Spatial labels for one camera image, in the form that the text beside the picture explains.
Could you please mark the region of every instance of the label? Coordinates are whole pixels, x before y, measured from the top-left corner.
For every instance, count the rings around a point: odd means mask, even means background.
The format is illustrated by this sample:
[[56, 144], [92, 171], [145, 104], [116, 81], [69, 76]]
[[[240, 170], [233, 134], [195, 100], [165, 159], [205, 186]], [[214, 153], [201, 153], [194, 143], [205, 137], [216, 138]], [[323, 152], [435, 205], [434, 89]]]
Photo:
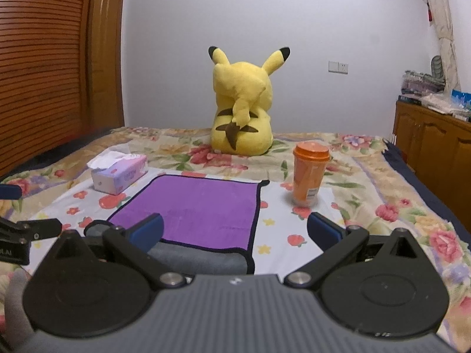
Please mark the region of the label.
[[306, 199], [307, 200], [314, 199], [316, 197], [318, 191], [319, 191], [319, 187], [308, 189], [308, 194], [306, 195]]

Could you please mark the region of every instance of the yellow plush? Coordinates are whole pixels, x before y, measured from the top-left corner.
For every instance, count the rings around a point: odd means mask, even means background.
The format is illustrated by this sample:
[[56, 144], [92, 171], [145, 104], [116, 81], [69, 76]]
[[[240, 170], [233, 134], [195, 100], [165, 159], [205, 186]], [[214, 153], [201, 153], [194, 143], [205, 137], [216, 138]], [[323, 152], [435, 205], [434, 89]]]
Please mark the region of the yellow plush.
[[290, 49], [282, 48], [258, 67], [248, 62], [231, 64], [221, 49], [209, 48], [218, 106], [211, 129], [211, 146], [215, 151], [253, 156], [264, 154], [271, 147], [273, 135], [267, 111], [273, 92], [268, 76], [289, 55]]

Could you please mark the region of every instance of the gray cloth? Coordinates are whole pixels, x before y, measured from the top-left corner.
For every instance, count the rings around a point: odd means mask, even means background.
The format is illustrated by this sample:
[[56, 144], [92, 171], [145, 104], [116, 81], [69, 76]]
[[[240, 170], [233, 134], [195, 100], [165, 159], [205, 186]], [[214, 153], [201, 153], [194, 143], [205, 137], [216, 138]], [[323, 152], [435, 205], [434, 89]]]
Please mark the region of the gray cloth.
[[[87, 230], [87, 236], [100, 236], [108, 226], [97, 224]], [[158, 242], [148, 254], [171, 270], [195, 274], [242, 275], [247, 273], [247, 261], [237, 252], [222, 253]]]
[[26, 272], [19, 268], [13, 273], [5, 295], [5, 337], [16, 349], [34, 332], [23, 309], [23, 292], [28, 283]]

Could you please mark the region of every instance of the louvered door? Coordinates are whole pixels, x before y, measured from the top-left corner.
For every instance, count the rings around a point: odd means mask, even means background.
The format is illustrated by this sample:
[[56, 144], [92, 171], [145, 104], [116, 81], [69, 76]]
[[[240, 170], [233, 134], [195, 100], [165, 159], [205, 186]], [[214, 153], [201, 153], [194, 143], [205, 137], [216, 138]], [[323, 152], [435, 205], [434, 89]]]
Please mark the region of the louvered door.
[[0, 0], [0, 175], [88, 125], [89, 0]]

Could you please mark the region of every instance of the wooden cabinet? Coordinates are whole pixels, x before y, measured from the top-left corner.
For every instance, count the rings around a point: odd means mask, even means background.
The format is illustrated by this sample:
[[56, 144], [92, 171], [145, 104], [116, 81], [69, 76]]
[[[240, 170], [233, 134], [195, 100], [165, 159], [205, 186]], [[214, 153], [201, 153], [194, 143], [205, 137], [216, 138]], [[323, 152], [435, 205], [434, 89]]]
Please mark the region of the wooden cabinet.
[[394, 134], [417, 177], [471, 230], [471, 123], [397, 102]]
[[122, 0], [0, 0], [0, 9], [0, 175], [123, 125]]

